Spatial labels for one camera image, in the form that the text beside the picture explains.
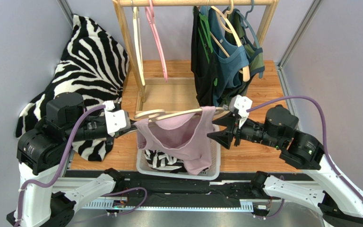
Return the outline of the mauve tank top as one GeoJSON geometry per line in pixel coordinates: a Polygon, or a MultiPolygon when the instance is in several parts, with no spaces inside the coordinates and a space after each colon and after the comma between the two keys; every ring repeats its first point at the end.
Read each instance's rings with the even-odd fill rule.
{"type": "Polygon", "coordinates": [[[198,175],[212,164],[210,138],[216,108],[201,107],[201,113],[189,113],[149,122],[137,121],[137,147],[148,166],[157,171],[198,175]]]}

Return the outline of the striped tank top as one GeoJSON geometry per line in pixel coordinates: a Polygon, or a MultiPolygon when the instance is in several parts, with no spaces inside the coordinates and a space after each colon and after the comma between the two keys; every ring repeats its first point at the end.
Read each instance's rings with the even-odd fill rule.
{"type": "Polygon", "coordinates": [[[159,150],[145,149],[143,152],[148,166],[152,169],[174,174],[187,172],[183,161],[180,159],[172,157],[159,150]]]}

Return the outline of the black top green trim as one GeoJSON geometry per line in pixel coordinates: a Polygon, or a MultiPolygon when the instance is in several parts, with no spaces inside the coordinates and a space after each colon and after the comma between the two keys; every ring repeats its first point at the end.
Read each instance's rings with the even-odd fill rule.
{"type": "Polygon", "coordinates": [[[191,71],[194,74],[196,99],[199,106],[215,106],[218,60],[212,45],[208,18],[197,6],[193,7],[191,71]]]}

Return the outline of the cream hanger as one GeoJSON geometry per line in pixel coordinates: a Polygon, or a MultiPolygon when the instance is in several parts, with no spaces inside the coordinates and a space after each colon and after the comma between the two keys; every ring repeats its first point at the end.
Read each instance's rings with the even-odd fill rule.
{"type": "Polygon", "coordinates": [[[139,20],[139,8],[134,7],[132,5],[133,10],[133,31],[134,31],[134,45],[135,51],[137,55],[137,67],[139,72],[139,77],[141,79],[142,86],[144,87],[145,79],[144,79],[144,69],[143,69],[143,61],[142,61],[142,47],[141,47],[141,35],[140,35],[140,20],[139,20]]]}

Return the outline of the pink hanger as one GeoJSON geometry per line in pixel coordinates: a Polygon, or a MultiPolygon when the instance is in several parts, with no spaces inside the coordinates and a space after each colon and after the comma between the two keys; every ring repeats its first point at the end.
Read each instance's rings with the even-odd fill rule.
{"type": "Polygon", "coordinates": [[[148,24],[149,24],[150,29],[152,31],[153,38],[154,38],[154,41],[156,43],[156,47],[157,47],[157,50],[158,50],[158,53],[159,53],[164,80],[165,80],[165,82],[168,82],[168,72],[167,72],[164,52],[163,52],[163,48],[162,48],[162,45],[161,45],[159,33],[157,31],[156,24],[155,24],[153,2],[152,2],[152,0],[149,0],[148,3],[149,3],[149,6],[145,7],[145,14],[146,14],[147,21],[148,21],[148,24]]]}

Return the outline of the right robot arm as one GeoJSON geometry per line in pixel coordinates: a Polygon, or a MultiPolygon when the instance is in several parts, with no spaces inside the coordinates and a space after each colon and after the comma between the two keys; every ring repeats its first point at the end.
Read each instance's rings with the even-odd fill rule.
{"type": "Polygon", "coordinates": [[[208,137],[225,148],[246,140],[280,150],[282,160],[320,186],[320,189],[307,188],[258,171],[249,185],[253,196],[295,202],[320,214],[334,227],[363,227],[363,190],[339,171],[314,136],[297,129],[298,122],[281,105],[270,108],[263,123],[232,112],[213,121],[224,129],[209,133],[208,137]]]}

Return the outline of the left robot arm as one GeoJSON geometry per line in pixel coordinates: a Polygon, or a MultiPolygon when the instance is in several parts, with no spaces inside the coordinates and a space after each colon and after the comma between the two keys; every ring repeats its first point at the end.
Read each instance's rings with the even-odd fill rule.
{"type": "Polygon", "coordinates": [[[49,101],[46,116],[18,142],[19,197],[7,221],[15,227],[64,227],[93,200],[125,193],[124,177],[113,168],[76,189],[52,190],[75,141],[108,139],[113,144],[131,124],[119,102],[87,109],[78,93],[61,93],[49,101]]]}

